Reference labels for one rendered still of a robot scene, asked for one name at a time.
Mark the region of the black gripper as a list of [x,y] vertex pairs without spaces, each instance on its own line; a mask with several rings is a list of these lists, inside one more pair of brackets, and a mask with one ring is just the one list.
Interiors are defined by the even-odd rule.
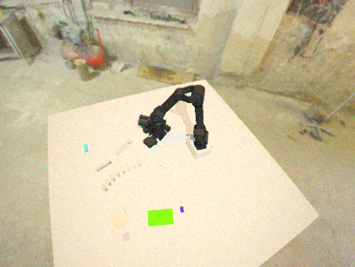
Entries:
[[[152,136],[150,138],[146,137],[143,140],[143,143],[149,148],[152,148],[154,145],[156,146],[158,143],[157,139],[162,140],[167,135],[167,133],[171,131],[171,127],[165,123],[165,126],[163,126],[163,128],[160,131],[155,131],[152,129],[152,127],[151,130],[152,130]],[[167,131],[167,133],[165,132],[165,130]]]

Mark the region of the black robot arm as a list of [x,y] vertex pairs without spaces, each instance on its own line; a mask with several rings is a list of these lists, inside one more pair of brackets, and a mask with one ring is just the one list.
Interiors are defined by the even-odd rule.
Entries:
[[[191,92],[191,95],[186,95]],[[205,87],[202,85],[185,86],[176,88],[175,91],[165,100],[165,102],[153,109],[150,116],[139,115],[138,125],[143,126],[143,132],[152,136],[152,130],[160,131],[165,126],[165,114],[178,102],[185,101],[192,103],[195,108],[196,125],[193,134],[194,145],[198,150],[206,149],[209,140],[209,132],[203,124],[203,102]]]

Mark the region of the pale yellow flat square block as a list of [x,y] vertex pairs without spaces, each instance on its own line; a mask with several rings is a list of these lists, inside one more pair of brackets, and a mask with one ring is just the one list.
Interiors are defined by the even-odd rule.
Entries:
[[114,230],[122,225],[125,225],[127,224],[129,221],[128,221],[128,218],[127,218],[127,215],[126,215],[126,211],[125,211],[125,208],[117,211],[117,212],[113,212],[110,214],[110,217],[111,217],[111,220],[112,220],[112,223],[113,223],[113,226],[114,226]]

